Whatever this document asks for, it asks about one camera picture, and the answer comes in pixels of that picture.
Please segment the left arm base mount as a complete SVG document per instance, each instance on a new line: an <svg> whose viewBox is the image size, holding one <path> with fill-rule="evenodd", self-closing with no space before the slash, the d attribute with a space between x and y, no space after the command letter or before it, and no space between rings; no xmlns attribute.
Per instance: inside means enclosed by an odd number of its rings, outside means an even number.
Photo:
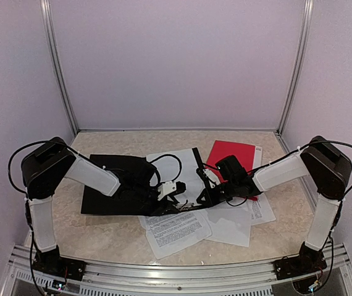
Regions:
<svg viewBox="0 0 352 296"><path fill-rule="evenodd" d="M60 256L36 257L33 269L55 277L82 281L86 262Z"/></svg>

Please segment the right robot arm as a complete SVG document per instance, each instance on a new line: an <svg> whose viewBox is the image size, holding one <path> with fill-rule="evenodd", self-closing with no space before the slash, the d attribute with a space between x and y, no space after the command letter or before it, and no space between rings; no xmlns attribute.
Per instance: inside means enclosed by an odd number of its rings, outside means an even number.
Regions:
<svg viewBox="0 0 352 296"><path fill-rule="evenodd" d="M337 224L350 180L352 162L337 149L338 145L338 141L316 136L302 147L251 171L246 171L236 156L230 155L216 164L223 178L218 185L204 175L202 168L197 169L207 187L196 201L200 206L210 208L234 197L258 196L273 187L310 176L317 187L317 205L300 255L294 260L297 272L306 274L318 264L317 254Z"/></svg>

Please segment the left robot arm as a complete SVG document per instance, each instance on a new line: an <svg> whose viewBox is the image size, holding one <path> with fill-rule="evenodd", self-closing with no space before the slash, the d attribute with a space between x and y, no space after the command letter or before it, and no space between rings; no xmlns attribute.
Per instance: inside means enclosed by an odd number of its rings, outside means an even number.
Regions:
<svg viewBox="0 0 352 296"><path fill-rule="evenodd" d="M163 181L153 161L131 155L86 157L59 138L46 141L21 163L40 263L51 274L65 268L57 248L52 197L63 179L85 186L82 213L99 216L161 216L178 213L175 198L186 190L176 178Z"/></svg>

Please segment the black clip folder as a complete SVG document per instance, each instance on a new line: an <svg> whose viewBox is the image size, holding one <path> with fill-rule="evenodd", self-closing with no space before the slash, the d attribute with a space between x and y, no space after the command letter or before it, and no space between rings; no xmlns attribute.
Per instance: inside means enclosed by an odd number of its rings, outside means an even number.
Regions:
<svg viewBox="0 0 352 296"><path fill-rule="evenodd" d="M112 196L85 186L82 214L163 216L211 208L225 200L196 148L151 157L91 154L90 160L118 177L120 186Z"/></svg>

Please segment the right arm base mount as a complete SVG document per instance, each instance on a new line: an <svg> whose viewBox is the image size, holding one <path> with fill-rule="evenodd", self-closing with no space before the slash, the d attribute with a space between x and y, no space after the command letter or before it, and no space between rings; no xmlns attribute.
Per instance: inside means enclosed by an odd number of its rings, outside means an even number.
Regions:
<svg viewBox="0 0 352 296"><path fill-rule="evenodd" d="M322 249L311 249L303 242L296 256L275 260L273 266L277 280L282 280L323 271L327 263Z"/></svg>

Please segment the white paper sheet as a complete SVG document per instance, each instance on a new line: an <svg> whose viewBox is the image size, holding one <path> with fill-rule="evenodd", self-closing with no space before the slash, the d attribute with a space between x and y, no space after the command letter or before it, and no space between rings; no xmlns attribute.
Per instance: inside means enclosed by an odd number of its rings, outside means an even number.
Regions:
<svg viewBox="0 0 352 296"><path fill-rule="evenodd" d="M198 204L196 199L205 188L205 185L196 173L198 164L195 159L193 149L149 154L146 156L146 160L148 162L152 162L165 154L176 156L182 163L181 173L175 181L184 182L186 184L186 191L175 196L175 199L178 201L178 205L176 205L176 207L179 208L186 203ZM159 160L153 162L153 165L157 168L162 182L173 180L180 171L177 159L170 156L161 157Z"/></svg>

